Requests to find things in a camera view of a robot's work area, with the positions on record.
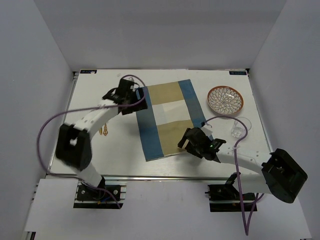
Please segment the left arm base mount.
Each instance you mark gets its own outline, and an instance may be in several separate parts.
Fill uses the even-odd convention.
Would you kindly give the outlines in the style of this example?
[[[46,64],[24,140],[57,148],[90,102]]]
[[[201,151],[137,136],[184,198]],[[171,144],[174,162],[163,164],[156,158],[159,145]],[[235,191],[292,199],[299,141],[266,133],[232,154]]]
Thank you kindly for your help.
[[[126,197],[126,183],[121,181],[106,181],[105,189],[114,196],[118,205],[109,193],[92,189],[84,183],[79,182],[76,188],[73,207],[75,209],[119,210],[123,206]]]

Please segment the blue beige cloth placemat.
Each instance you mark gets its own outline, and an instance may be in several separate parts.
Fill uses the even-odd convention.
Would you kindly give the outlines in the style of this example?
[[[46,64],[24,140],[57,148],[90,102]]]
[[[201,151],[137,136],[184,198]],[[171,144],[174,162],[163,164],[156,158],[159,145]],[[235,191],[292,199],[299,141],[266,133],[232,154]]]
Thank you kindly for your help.
[[[147,162],[180,154],[187,128],[200,128],[205,115],[191,80],[142,88],[147,109],[136,112],[140,141]]]

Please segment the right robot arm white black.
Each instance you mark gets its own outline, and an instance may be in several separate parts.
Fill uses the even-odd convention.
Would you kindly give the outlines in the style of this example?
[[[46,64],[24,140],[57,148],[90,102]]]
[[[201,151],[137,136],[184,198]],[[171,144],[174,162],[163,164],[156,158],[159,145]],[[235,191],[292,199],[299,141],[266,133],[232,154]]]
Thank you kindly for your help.
[[[252,171],[240,177],[241,183],[234,181],[225,187],[226,195],[233,200],[246,193],[262,193],[292,204],[308,179],[307,173],[283,149],[265,153],[234,147],[223,139],[210,139],[198,127],[187,128],[177,146],[200,159]]]

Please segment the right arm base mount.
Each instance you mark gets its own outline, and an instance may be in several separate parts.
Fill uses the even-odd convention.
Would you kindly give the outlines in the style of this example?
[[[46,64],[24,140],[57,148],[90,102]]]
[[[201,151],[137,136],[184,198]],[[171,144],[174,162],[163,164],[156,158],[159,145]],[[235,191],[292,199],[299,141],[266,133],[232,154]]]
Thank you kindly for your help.
[[[237,173],[233,173],[224,184],[210,184],[204,193],[209,199],[211,213],[241,212],[240,194],[234,183]]]

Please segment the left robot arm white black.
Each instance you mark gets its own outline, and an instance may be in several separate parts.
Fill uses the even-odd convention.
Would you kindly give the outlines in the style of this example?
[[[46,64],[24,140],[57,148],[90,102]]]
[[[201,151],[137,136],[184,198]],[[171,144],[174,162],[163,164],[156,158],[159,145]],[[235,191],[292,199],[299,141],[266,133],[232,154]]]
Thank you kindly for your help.
[[[55,157],[70,167],[77,178],[89,187],[88,193],[99,200],[105,196],[105,179],[91,163],[92,138],[103,124],[118,116],[128,115],[148,108],[144,90],[135,88],[137,76],[127,74],[117,87],[109,90],[95,107],[86,108],[88,113],[72,124],[64,123],[59,128]]]

